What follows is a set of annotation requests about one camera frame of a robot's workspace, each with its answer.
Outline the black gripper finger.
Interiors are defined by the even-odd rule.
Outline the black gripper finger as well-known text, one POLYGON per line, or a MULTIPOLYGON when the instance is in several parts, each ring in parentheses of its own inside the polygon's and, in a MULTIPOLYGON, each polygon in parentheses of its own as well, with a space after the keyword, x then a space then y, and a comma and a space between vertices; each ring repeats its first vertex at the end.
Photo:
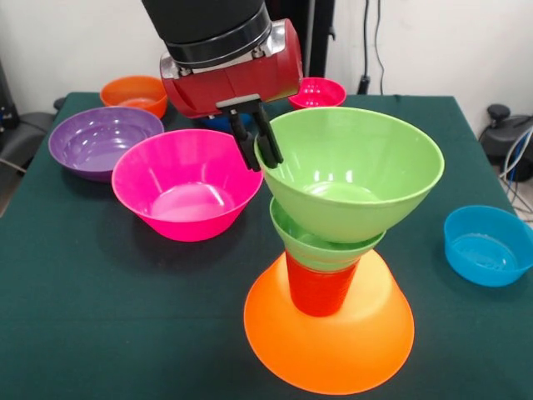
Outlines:
POLYGON ((259 172, 261 168, 254 153, 254 138, 245 128, 241 115, 256 113, 260 103, 261 98, 258 94, 233 97, 216 103, 217 109, 228 118, 232 136, 247 168, 254 172, 259 172))
POLYGON ((276 142, 267 113, 261 102, 255 102, 252 105, 252 116, 258 129, 257 147, 259 155, 257 158, 266 167, 270 169, 277 168, 283 162, 283 157, 276 142))

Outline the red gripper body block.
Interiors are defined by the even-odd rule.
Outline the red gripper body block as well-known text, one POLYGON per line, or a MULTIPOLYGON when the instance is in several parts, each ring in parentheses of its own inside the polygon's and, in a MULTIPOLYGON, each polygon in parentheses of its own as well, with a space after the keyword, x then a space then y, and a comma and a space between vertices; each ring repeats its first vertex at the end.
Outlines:
POLYGON ((287 18, 272 23, 260 57, 250 52, 216 67, 182 75, 169 52, 160 59, 160 75, 173 106, 190 118, 219 114, 220 108, 261 100, 265 103, 298 92, 302 73, 299 38, 287 18))

